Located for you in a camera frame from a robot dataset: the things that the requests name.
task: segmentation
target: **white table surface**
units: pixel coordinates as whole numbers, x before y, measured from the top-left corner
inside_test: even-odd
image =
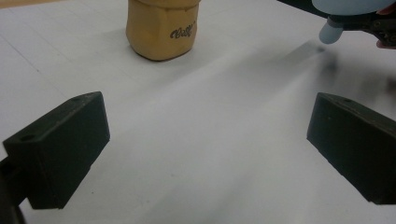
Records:
[[[111,132],[63,210],[21,204],[28,223],[395,223],[305,138],[319,91],[396,119],[396,50],[323,46],[324,19],[275,0],[203,0],[193,50],[153,63],[126,20],[126,0],[0,9],[0,139],[91,91]]]

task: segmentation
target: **screw hole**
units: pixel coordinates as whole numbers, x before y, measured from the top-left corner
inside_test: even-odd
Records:
[[[26,142],[26,141],[32,140],[33,138],[35,138],[34,134],[28,134],[28,135],[25,135],[24,137],[22,137],[21,141]]]
[[[9,162],[9,159],[6,158],[2,161],[2,168],[0,169],[0,173],[3,176],[11,175],[17,168]]]

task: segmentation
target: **white surface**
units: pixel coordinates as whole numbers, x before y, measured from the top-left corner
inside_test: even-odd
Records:
[[[90,91],[111,131],[66,208],[25,201],[28,222],[395,223],[305,135],[318,91],[396,119],[396,51],[345,32],[319,53],[324,20],[277,1],[200,7],[194,49],[166,63],[130,49],[126,0],[0,10],[0,139]]]

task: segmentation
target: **light blue object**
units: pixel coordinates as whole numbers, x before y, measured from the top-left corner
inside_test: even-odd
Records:
[[[319,33],[319,39],[323,44],[333,44],[341,37],[343,31],[343,28],[334,28],[326,23]]]
[[[395,3],[396,0],[312,0],[318,10],[330,15],[354,16],[375,12]],[[343,33],[343,28],[334,28],[326,22],[319,33],[324,44],[335,43]]]
[[[396,0],[312,0],[318,10],[338,16],[353,16],[378,11]]]

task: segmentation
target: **tan bottle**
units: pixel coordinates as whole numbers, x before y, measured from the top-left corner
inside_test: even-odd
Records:
[[[126,35],[134,51],[153,61],[192,48],[201,0],[129,0]]]

